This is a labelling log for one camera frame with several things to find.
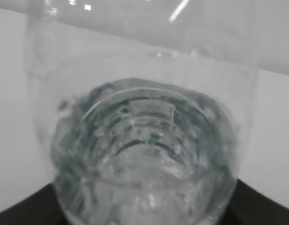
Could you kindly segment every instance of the clear plastic bottle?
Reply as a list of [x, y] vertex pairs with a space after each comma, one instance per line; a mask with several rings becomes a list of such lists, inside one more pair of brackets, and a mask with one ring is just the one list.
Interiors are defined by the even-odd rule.
[[256, 83], [250, 0], [34, 0], [26, 68], [73, 225], [214, 225]]

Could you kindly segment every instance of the white surface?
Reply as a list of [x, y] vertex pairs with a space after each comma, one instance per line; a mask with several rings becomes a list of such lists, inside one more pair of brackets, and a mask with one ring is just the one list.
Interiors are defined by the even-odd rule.
[[[46, 183], [23, 69], [25, 16], [0, 9], [0, 211]], [[289, 76], [260, 71], [256, 117], [241, 178], [289, 207]]]
[[[289, 75], [289, 0], [252, 1], [257, 10], [260, 67]], [[0, 0], [0, 8], [25, 11], [27, 2]]]

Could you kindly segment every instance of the black surface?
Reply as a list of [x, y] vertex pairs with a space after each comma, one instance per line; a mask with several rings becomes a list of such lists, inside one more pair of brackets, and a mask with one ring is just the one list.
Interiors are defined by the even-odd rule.
[[[68, 225], [53, 188], [47, 185], [0, 213], [0, 225]], [[239, 181], [219, 225], [289, 225], [289, 210]]]

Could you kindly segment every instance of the transparent plastic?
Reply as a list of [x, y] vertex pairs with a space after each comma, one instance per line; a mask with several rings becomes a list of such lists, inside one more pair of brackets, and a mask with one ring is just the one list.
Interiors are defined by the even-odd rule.
[[26, 68], [72, 225], [214, 225], [255, 92], [249, 0], [32, 0]]

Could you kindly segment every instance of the white wall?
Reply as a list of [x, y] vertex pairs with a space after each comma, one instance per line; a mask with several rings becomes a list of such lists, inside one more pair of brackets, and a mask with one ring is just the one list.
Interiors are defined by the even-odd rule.
[[[0, 8], [24, 12], [29, 0], [0, 0]], [[289, 0], [253, 0], [257, 9], [260, 68], [289, 75]]]

